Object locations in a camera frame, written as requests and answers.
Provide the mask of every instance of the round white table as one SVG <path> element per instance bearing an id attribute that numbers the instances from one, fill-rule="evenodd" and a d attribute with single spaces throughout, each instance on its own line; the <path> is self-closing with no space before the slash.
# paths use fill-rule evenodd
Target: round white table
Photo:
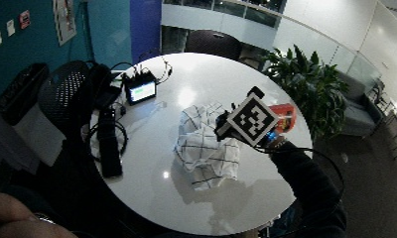
<path id="1" fill-rule="evenodd" d="M 202 54 L 167 55 L 164 59 L 174 69 L 158 85 L 156 97 L 127 106 L 119 120 L 130 138 L 123 177 L 106 179 L 106 183 L 135 212 L 170 229 L 200 235 L 244 232 L 292 205 L 292 188 L 268 155 L 243 145 L 239 180 L 226 179 L 222 186 L 196 191 L 174 153 L 182 111 L 211 102 L 232 110 L 232 103 L 242 104 L 253 86 L 265 92 L 268 105 L 295 102 L 267 76 L 238 61 Z M 140 65 L 156 77 L 166 71 L 162 58 Z M 297 146 L 312 148 L 300 112 L 288 138 Z"/>

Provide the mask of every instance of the finger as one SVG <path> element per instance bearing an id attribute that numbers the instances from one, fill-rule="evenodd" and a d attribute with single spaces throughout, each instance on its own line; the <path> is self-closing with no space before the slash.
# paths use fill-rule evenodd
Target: finger
<path id="1" fill-rule="evenodd" d="M 13 221 L 37 220 L 29 207 L 11 195 L 0 193 L 0 226 Z"/>
<path id="2" fill-rule="evenodd" d="M 15 221 L 0 227 L 0 238 L 77 238 L 65 227 L 46 221 Z"/>

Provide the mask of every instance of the person's arm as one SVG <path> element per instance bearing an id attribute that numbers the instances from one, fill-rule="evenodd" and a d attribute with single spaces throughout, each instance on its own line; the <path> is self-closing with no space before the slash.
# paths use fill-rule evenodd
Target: person's arm
<path id="1" fill-rule="evenodd" d="M 27 206 L 0 193 L 0 238 L 75 238 L 65 227 L 41 221 Z"/>
<path id="2" fill-rule="evenodd" d="M 280 151 L 295 148 L 292 142 L 285 142 Z M 340 192 L 319 165 L 304 152 L 273 154 L 272 160 L 303 206 L 301 225 L 308 228 L 297 233 L 297 237 L 345 237 L 347 215 L 343 205 L 332 213 Z"/>

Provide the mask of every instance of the blue wall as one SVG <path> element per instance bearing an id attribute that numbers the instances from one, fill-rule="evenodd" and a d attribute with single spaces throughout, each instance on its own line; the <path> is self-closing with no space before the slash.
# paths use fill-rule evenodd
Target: blue wall
<path id="1" fill-rule="evenodd" d="M 130 0 L 91 1 L 90 18 L 97 61 L 131 62 Z"/>
<path id="2" fill-rule="evenodd" d="M 18 72 L 34 62 L 46 62 L 54 70 L 70 60 L 87 60 L 81 0 L 75 0 L 78 35 L 61 47 L 53 0 L 0 0 L 0 93 Z M 21 30 L 18 17 L 30 10 L 31 26 Z M 15 34 L 7 37 L 6 23 L 14 19 Z"/>
<path id="3" fill-rule="evenodd" d="M 91 1 L 90 17 L 98 62 L 138 63 L 142 54 L 160 48 L 162 0 Z"/>
<path id="4" fill-rule="evenodd" d="M 131 0 L 130 18 L 132 60 L 138 63 L 142 54 L 160 49 L 162 0 Z"/>

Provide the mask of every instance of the leaves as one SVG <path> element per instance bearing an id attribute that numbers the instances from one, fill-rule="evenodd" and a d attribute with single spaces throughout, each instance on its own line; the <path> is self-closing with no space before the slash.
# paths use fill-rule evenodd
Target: leaves
<path id="1" fill-rule="evenodd" d="M 348 91 L 348 84 L 337 78 L 336 65 L 324 64 L 317 52 L 308 59 L 296 45 L 285 56 L 280 49 L 275 49 L 265 59 L 272 65 L 264 73 L 296 102 L 312 138 L 337 135 L 345 120 L 341 92 Z"/>

